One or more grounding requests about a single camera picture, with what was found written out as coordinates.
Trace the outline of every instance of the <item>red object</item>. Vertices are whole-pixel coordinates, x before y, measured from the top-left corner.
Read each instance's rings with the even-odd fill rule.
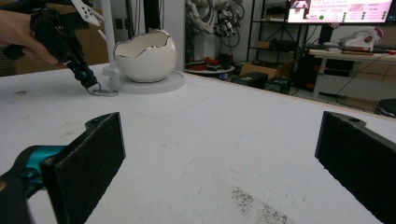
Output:
[[[204,61],[206,64],[210,65],[219,65],[219,61],[212,57],[204,57]]]
[[[201,63],[201,64],[189,65],[189,69],[203,71],[203,70],[206,70],[206,64]]]

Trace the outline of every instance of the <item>white pole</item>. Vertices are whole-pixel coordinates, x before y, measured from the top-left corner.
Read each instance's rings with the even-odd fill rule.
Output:
[[[102,11],[105,18],[105,32],[106,32],[106,44],[107,44],[107,55],[110,66],[103,68],[103,73],[106,76],[112,76],[117,74],[117,66],[113,58],[113,49],[115,46],[114,30],[113,30],[113,18],[111,17],[111,6],[110,0],[101,0]]]

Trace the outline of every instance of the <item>finger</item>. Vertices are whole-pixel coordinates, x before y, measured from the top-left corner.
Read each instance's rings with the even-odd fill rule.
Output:
[[[56,63],[55,65],[53,65],[56,69],[62,69],[62,68],[66,68],[66,65],[64,65],[63,63]]]
[[[36,61],[36,59],[42,59],[42,60],[44,60],[44,61],[46,61],[48,63],[52,63],[52,64],[56,64],[56,63],[59,62],[56,58],[54,58],[54,59],[43,58],[43,56],[40,56],[36,51],[34,51],[32,49],[23,48],[22,52],[26,55],[27,58],[35,60],[35,61]]]
[[[28,48],[23,48],[22,52],[25,54],[25,57],[27,59],[29,59],[29,61],[32,61],[35,63],[39,63],[39,62],[43,61],[40,56],[38,56],[34,51],[32,51]]]
[[[25,40],[24,43],[27,43],[25,46],[31,51],[35,52],[35,54],[42,58],[44,61],[52,64],[56,64],[57,62],[59,62],[58,59],[52,56],[48,52],[48,50],[36,39],[31,38],[29,40]]]

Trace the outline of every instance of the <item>dirt stain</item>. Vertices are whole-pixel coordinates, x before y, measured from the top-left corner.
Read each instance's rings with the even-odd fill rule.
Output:
[[[291,224],[293,221],[268,203],[255,202],[253,197],[238,187],[233,187],[232,198],[246,218],[254,217],[257,224]]]
[[[27,93],[27,91],[17,91],[17,92],[15,92],[15,94],[18,94],[18,95],[24,95],[26,93]]]

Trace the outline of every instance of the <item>white table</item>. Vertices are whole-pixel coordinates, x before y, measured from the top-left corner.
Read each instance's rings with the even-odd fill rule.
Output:
[[[102,68],[92,66],[105,86]],[[394,119],[184,78],[176,91],[107,98],[69,70],[1,77],[0,173],[25,148],[68,145],[86,121],[119,111],[126,159],[87,223],[267,223],[275,213],[282,223],[379,223],[314,153],[325,110],[393,142]],[[46,191],[29,205],[36,223],[55,223]]]
[[[320,92],[350,96],[367,100],[382,100],[396,97],[396,83],[382,82],[371,79],[352,78],[356,68],[351,72],[351,77],[338,77],[324,75],[324,69],[328,59],[345,60],[363,63],[386,63],[396,64],[396,56],[388,54],[359,55],[343,54],[338,51],[327,51],[322,49],[311,49],[309,54],[316,58],[321,58],[322,62],[318,71],[317,81],[315,83],[313,100],[317,100]]]

